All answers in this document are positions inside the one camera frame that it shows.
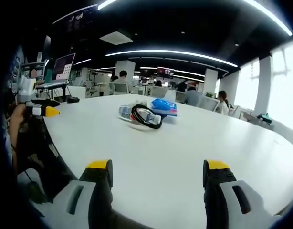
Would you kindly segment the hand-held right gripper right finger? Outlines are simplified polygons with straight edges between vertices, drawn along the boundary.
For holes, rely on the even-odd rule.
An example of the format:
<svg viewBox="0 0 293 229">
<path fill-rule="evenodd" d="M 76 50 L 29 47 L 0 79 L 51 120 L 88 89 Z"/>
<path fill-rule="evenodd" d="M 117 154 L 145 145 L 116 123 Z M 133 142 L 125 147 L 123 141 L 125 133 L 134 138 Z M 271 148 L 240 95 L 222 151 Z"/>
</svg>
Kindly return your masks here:
<svg viewBox="0 0 293 229">
<path fill-rule="evenodd" d="M 262 197 L 237 180 L 225 163 L 204 160 L 204 203 L 208 229 L 269 229 L 280 220 L 264 207 Z"/>
</svg>

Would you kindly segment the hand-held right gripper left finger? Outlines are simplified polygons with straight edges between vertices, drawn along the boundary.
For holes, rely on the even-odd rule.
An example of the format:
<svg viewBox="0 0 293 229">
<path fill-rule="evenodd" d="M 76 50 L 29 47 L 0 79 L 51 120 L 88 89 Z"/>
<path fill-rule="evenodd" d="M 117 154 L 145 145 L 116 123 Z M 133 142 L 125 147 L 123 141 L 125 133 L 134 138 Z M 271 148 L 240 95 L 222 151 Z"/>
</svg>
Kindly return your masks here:
<svg viewBox="0 0 293 229">
<path fill-rule="evenodd" d="M 108 229 L 112 213 L 113 162 L 94 161 L 53 199 L 36 204 L 41 219 L 50 229 Z"/>
</svg>

